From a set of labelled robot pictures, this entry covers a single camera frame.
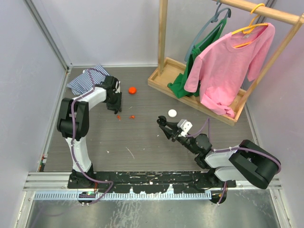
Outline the white earbud charging case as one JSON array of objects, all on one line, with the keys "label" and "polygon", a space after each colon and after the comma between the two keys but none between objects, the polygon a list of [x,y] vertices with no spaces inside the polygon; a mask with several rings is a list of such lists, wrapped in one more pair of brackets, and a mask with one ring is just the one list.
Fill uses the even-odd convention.
[{"label": "white earbud charging case", "polygon": [[175,109],[170,109],[168,111],[168,116],[171,117],[171,118],[174,118],[177,116],[177,111]]}]

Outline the orange earbud charging case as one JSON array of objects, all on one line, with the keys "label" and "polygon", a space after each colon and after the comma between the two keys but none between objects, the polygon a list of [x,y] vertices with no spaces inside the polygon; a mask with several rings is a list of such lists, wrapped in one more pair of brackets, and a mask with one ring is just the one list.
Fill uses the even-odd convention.
[{"label": "orange earbud charging case", "polygon": [[134,94],[136,94],[137,89],[136,89],[136,87],[129,87],[128,92],[129,92],[129,94],[134,95]]}]

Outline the wooden clothes rack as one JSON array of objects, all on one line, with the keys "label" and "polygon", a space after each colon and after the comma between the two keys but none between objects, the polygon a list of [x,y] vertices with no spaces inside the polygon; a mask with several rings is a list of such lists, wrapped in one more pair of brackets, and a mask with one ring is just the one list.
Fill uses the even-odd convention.
[{"label": "wooden clothes rack", "polygon": [[[230,118],[226,115],[215,114],[214,112],[212,112],[211,110],[209,110],[208,108],[203,106],[199,102],[198,98],[195,98],[193,96],[183,97],[183,98],[179,99],[179,101],[181,101],[182,103],[184,103],[186,105],[189,105],[230,126],[234,126],[235,123],[238,121],[249,96],[252,94],[254,89],[260,83],[262,78],[266,75],[266,73],[271,68],[271,66],[275,63],[275,61],[280,56],[280,54],[283,52],[283,50],[286,48],[288,43],[292,40],[292,38],[295,36],[295,34],[298,32],[298,30],[304,24],[304,16],[303,15],[297,16],[294,14],[290,14],[290,13],[276,10],[273,8],[269,8],[266,6],[261,6],[259,4],[255,4],[255,3],[245,1],[245,0],[220,0],[219,3],[223,3],[225,5],[228,5],[228,6],[240,9],[240,10],[253,12],[259,16],[263,16],[266,18],[274,19],[274,20],[292,25],[292,28],[290,29],[290,31],[287,34],[287,36],[285,37],[285,39],[282,41],[280,46],[278,46],[275,53],[271,56],[271,58],[268,60],[268,62],[262,68],[259,76],[250,85],[249,89],[248,90],[244,90],[244,89],[239,90],[237,97],[234,99],[234,101],[230,105],[230,107],[232,108],[232,110],[235,113],[234,118]],[[176,98],[174,93],[167,87],[167,84],[173,82],[176,79],[176,77],[186,69],[186,65],[179,61],[176,61],[172,58],[164,57],[166,24],[167,24],[167,7],[168,7],[168,1],[161,0],[160,8],[159,8],[158,66],[157,66],[157,69],[148,78],[148,85],[172,98]]]}]

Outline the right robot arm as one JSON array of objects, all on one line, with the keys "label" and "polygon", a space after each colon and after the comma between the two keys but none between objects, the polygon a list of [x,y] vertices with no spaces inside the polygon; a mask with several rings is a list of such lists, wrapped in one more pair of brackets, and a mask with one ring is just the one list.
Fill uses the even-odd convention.
[{"label": "right robot arm", "polygon": [[209,169],[210,185],[219,187],[228,181],[248,181],[253,186],[266,189],[275,175],[281,171],[281,162],[250,140],[225,149],[214,149],[209,136],[198,131],[189,134],[192,123],[182,119],[168,122],[159,116],[157,124],[168,140],[179,142],[196,155],[195,162],[202,169]]}]

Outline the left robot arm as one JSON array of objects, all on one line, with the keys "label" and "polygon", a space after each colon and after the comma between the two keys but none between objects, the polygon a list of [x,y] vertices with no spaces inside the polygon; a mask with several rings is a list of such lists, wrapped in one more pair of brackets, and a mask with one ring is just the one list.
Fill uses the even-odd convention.
[{"label": "left robot arm", "polygon": [[106,76],[100,84],[75,98],[61,101],[57,118],[57,130],[67,142],[73,167],[69,176],[68,187],[92,188],[96,183],[93,164],[89,158],[86,135],[89,131],[89,112],[100,103],[118,114],[122,111],[122,92],[120,82],[113,76]]}]

